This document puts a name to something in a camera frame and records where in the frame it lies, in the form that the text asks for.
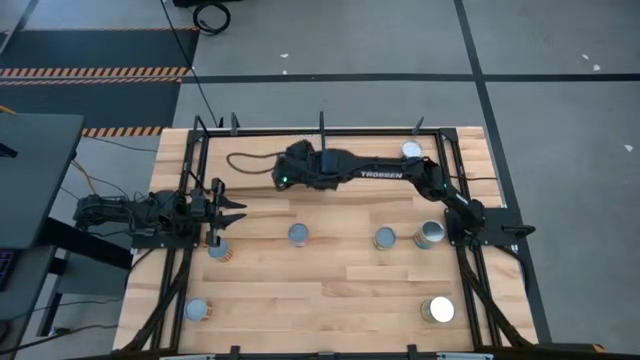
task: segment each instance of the wire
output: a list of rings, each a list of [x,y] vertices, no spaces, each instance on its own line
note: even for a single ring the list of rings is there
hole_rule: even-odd
[[[224,24],[222,24],[221,27],[212,28],[204,20],[200,20],[198,18],[198,16],[200,15],[200,12],[209,6],[216,7],[224,13],[225,20],[224,20]],[[196,27],[198,27],[198,29],[200,29],[200,33],[204,36],[218,35],[221,32],[227,30],[227,28],[229,27],[229,24],[231,23],[231,13],[229,12],[229,9],[227,9],[227,7],[224,6],[223,4],[217,1],[208,1],[198,5],[198,7],[196,7],[196,9],[193,11],[193,23],[196,25]]]
[[[149,254],[151,254],[153,252],[153,250],[155,249],[149,249],[146,253],[144,253],[142,256],[140,256],[138,258],[138,260],[136,260],[136,262],[133,263],[133,265],[131,265],[131,269],[129,269],[129,272],[127,273],[127,277],[124,279],[124,289],[127,290],[127,284],[129,283],[129,276],[131,276],[131,273],[133,272],[133,269],[136,267],[136,265],[138,265],[142,260],[144,260],[144,258],[146,258],[147,256],[149,256]]]
[[[89,188],[91,189],[91,192],[97,195],[96,188],[93,187],[93,183],[91,182],[91,176],[89,176],[89,174],[82,167],[82,165],[80,165],[75,160],[71,160],[71,165],[73,165],[76,169],[78,169],[78,171],[80,171],[84,175],[85,179],[87,180],[87,184],[89,185]]]
[[[69,195],[73,196],[74,198],[76,198],[76,200],[80,200],[80,198],[79,198],[77,195],[75,195],[75,194],[74,194],[74,193],[72,193],[71,191],[69,191],[69,190],[65,189],[64,187],[60,186],[60,190],[62,190],[62,191],[64,191],[64,192],[66,192],[67,194],[69,194]]]
[[[523,261],[522,257],[520,257],[520,254],[518,254],[517,252],[511,250],[510,248],[508,248],[508,247],[506,247],[504,245],[498,245],[496,247],[499,250],[501,250],[502,252],[504,252],[505,254],[508,254],[511,257],[513,257],[514,259],[518,260],[518,262],[520,263],[520,266],[522,267],[522,278],[523,278],[523,281],[524,281],[524,291],[525,291],[525,293],[529,294],[529,267]]]
[[[237,167],[236,165],[234,165],[231,162],[231,158],[234,156],[244,156],[244,157],[248,157],[248,158],[253,158],[253,159],[268,159],[270,157],[274,157],[274,156],[278,156],[284,154],[283,152],[275,152],[275,153],[271,153],[271,154],[265,154],[265,155],[254,155],[254,154],[247,154],[247,153],[239,153],[239,152],[235,152],[235,153],[230,153],[227,155],[227,164],[229,164],[229,166],[231,166],[231,168],[239,173],[242,174],[248,174],[248,175],[260,175],[260,174],[266,174],[269,171],[272,171],[273,168],[275,167],[272,166],[269,169],[264,169],[264,170],[244,170],[241,169],[239,167]]]
[[[138,265],[142,260],[144,260],[144,258],[149,256],[149,254],[151,254],[153,252],[153,250],[155,250],[155,249],[149,249],[146,253],[144,253],[142,256],[140,256],[138,258],[138,260],[136,260],[136,262],[134,262],[133,265],[131,265],[131,269],[129,270],[129,272],[133,271],[133,269],[136,267],[136,265]]]
[[[89,139],[96,140],[96,141],[102,141],[102,142],[105,142],[105,143],[108,143],[108,144],[113,144],[113,145],[116,145],[116,146],[120,146],[120,147],[123,147],[123,148],[125,148],[125,149],[129,149],[129,150],[134,150],[134,151],[145,151],[145,152],[152,152],[152,153],[157,153],[157,152],[158,152],[157,150],[152,150],[152,149],[143,149],[143,148],[137,148],[137,147],[128,146],[128,145],[118,144],[118,143],[117,143],[117,142],[115,142],[115,141],[110,141],[110,140],[105,140],[105,139],[98,139],[98,138],[94,138],[94,137],[88,137],[88,138],[89,138]]]
[[[18,352],[20,350],[26,349],[26,348],[30,348],[36,345],[40,345],[58,338],[61,338],[63,336],[68,336],[68,335],[72,335],[75,333],[79,333],[80,331],[84,331],[84,330],[89,330],[89,329],[114,329],[118,327],[118,324],[115,325],[88,325],[88,326],[83,326],[83,327],[79,327],[77,329],[73,329],[69,332],[63,333],[63,334],[58,334],[58,335],[54,335],[51,337],[48,337],[46,339],[42,339],[42,340],[38,340],[38,341],[34,341],[34,342],[30,342],[28,344],[24,344],[24,345],[20,345],[20,346],[16,346],[14,348],[11,349],[7,349],[7,350],[2,350],[0,351],[0,355],[6,355],[6,354],[11,354],[14,352]]]
[[[109,186],[112,186],[112,187],[114,187],[114,188],[118,189],[118,190],[122,193],[122,195],[124,195],[124,197],[125,197],[125,198],[127,198],[127,201],[129,201],[129,195],[127,195],[127,193],[126,193],[126,192],[124,192],[124,190],[122,190],[122,188],[121,188],[121,187],[119,187],[118,185],[112,184],[112,183],[110,183],[110,182],[108,182],[108,181],[106,181],[106,180],[98,179],[98,178],[97,178],[97,177],[95,177],[95,176],[89,176],[89,178],[90,178],[90,179],[93,179],[93,180],[95,180],[95,181],[97,181],[97,182],[101,182],[101,183],[103,183],[103,184],[107,184],[107,185],[109,185]]]
[[[6,106],[2,106],[2,105],[0,105],[0,112],[6,112],[7,114],[11,114],[11,115],[15,115],[16,114],[15,111],[9,109]]]
[[[104,305],[104,304],[108,304],[108,303],[110,303],[110,302],[117,302],[117,301],[120,301],[120,300],[122,300],[122,299],[123,299],[122,297],[119,297],[119,298],[117,298],[117,299],[109,299],[109,300],[105,300],[105,301],[98,301],[98,300],[74,301],[74,302],[70,302],[70,303],[58,304],[58,306],[69,306],[69,305],[77,305],[77,304],[98,304],[98,305]],[[24,312],[24,313],[22,313],[22,314],[20,314],[20,315],[17,315],[17,316],[14,316],[14,317],[12,317],[12,318],[9,318],[9,319],[7,319],[6,321],[13,321],[13,320],[15,320],[15,319],[19,319],[19,318],[21,318],[21,317],[23,317],[23,316],[27,316],[27,315],[33,314],[34,312],[38,312],[38,311],[42,311],[42,310],[46,310],[46,309],[50,309],[50,308],[52,308],[52,307],[56,307],[56,306],[55,306],[55,305],[51,305],[51,306],[44,306],[44,307],[41,307],[41,308],[37,308],[37,309],[34,309],[34,310],[32,310],[32,311],[27,311],[27,312]]]
[[[91,231],[87,231],[87,234],[90,235],[98,235],[101,237],[109,237],[109,236],[113,236],[113,235],[118,235],[118,234],[127,234],[128,231],[127,230],[120,230],[120,231],[114,231],[114,232],[110,232],[110,233],[106,233],[106,234],[101,234],[101,233],[96,233],[96,232],[91,232]]]
[[[492,178],[492,177],[477,177],[477,178],[467,178],[464,176],[450,176],[453,179],[465,179],[467,181],[477,181],[477,180],[498,180],[498,178]]]
[[[159,0],[159,1],[160,1],[160,4],[162,5],[162,10],[164,10],[164,16],[166,16],[167,21],[169,22],[169,26],[171,27],[171,32],[173,33],[173,37],[176,39],[176,42],[178,43],[178,47],[180,48],[180,52],[182,53],[182,56],[184,56],[184,61],[189,66],[189,69],[193,73],[193,79],[196,81],[196,84],[198,85],[198,89],[200,90],[200,95],[202,95],[202,99],[204,100],[204,103],[207,105],[207,110],[209,110],[209,114],[211,114],[211,118],[213,119],[213,124],[216,127],[218,127],[218,120],[216,119],[216,116],[213,114],[213,110],[211,109],[211,105],[209,105],[209,100],[207,100],[207,96],[204,94],[204,90],[202,90],[200,79],[198,78],[196,71],[193,69],[193,64],[191,63],[191,60],[189,60],[189,55],[187,55],[187,51],[184,49],[184,46],[182,46],[182,42],[180,42],[180,37],[178,37],[178,32],[176,31],[176,28],[173,26],[173,22],[171,21],[171,17],[169,16],[169,12],[167,11],[167,6],[164,4],[163,0]]]

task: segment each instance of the keyboard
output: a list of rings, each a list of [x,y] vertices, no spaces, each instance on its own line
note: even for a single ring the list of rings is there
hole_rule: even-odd
[[[0,249],[0,291],[3,291],[18,260],[18,250]]]

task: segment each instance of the wooden tabletop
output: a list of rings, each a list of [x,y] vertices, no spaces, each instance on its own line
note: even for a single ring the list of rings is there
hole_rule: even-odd
[[[467,176],[495,177],[489,148],[480,127],[458,128]],[[160,140],[151,190],[176,189],[187,130],[165,130]],[[304,136],[319,149],[319,138]],[[232,249],[228,263],[209,257],[205,246],[193,257],[187,299],[201,297],[213,306],[203,322],[185,319],[181,353],[242,352],[403,352],[471,350],[471,336],[454,248],[445,238],[431,250],[411,239],[429,219],[444,223],[442,203],[420,197],[409,182],[355,179],[337,191],[319,192],[296,186],[276,192],[270,174],[245,175],[225,161],[230,152],[266,154],[282,151],[303,136],[213,138],[206,179],[221,178],[230,200],[248,205],[248,216],[221,236]],[[361,156],[395,157],[404,136],[327,137],[328,147]],[[413,138],[425,155],[438,159],[433,137]],[[447,148],[450,169],[453,156]],[[274,159],[234,158],[237,166],[267,169]],[[474,198],[500,207],[495,180],[469,182]],[[310,239],[296,248],[289,227],[303,223]],[[375,231],[391,227],[398,236],[393,249],[379,251]],[[536,342],[529,304],[518,263],[484,247],[493,297],[507,318],[529,341]],[[122,307],[114,348],[129,342],[158,298],[166,252],[157,250],[132,272]],[[473,266],[473,257],[469,256]],[[455,306],[453,321],[431,324],[420,316],[420,304],[446,296]],[[484,309],[479,309],[483,339],[489,344]],[[173,309],[167,312],[163,344],[168,344]]]

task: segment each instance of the silver can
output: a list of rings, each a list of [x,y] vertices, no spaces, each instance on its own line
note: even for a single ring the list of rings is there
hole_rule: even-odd
[[[420,315],[428,323],[444,324],[453,320],[455,309],[451,300],[438,296],[422,303]]]
[[[444,226],[436,220],[425,221],[413,235],[414,242],[423,250],[431,249],[442,239],[444,239]]]

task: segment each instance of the desk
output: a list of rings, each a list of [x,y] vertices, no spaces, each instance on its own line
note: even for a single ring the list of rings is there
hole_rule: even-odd
[[[48,217],[83,127],[80,115],[0,114],[0,142],[18,152],[15,158],[0,158],[0,248],[21,251],[0,292],[0,321],[26,314],[10,322],[0,351],[20,344],[47,274],[63,274],[66,261],[54,258],[57,247],[129,269],[128,250]],[[49,305],[60,297],[56,294]],[[56,308],[45,312],[40,336],[49,332]]]
[[[495,177],[483,129],[457,128],[457,134],[467,177]],[[163,132],[152,191],[178,187],[187,135],[188,130]],[[355,179],[335,192],[303,187],[276,192],[270,174],[241,174],[225,161],[230,152],[282,151],[302,137],[210,139],[205,179],[221,178],[227,197],[248,205],[243,211],[248,216],[221,233],[234,252],[230,262],[209,258],[204,246],[195,251],[187,298],[208,299],[213,316],[201,323],[185,320],[179,352],[227,353],[231,345],[240,345],[244,353],[404,352],[407,344],[417,344],[419,351],[472,350],[454,248],[442,241],[422,251],[411,240],[422,221],[444,223],[443,204],[421,198],[408,182],[393,180]],[[304,137],[320,148],[318,136]],[[395,157],[409,139],[329,135],[327,144],[361,156]],[[434,138],[415,139],[425,155],[438,159]],[[447,159],[455,169],[453,156]],[[256,170],[273,162],[237,158],[235,163]],[[470,181],[469,187],[487,207],[502,205],[495,180]],[[310,229],[304,248],[287,240],[296,222]],[[373,247],[381,226],[398,235],[390,251]],[[483,249],[496,303],[525,338],[537,342],[518,263],[494,248]],[[154,308],[165,254],[154,252],[131,274],[114,348],[128,343]],[[429,324],[420,316],[420,304],[438,295],[455,305],[451,323]],[[476,306],[489,344],[484,311],[479,301]],[[173,309],[167,314],[162,346],[168,345]]]

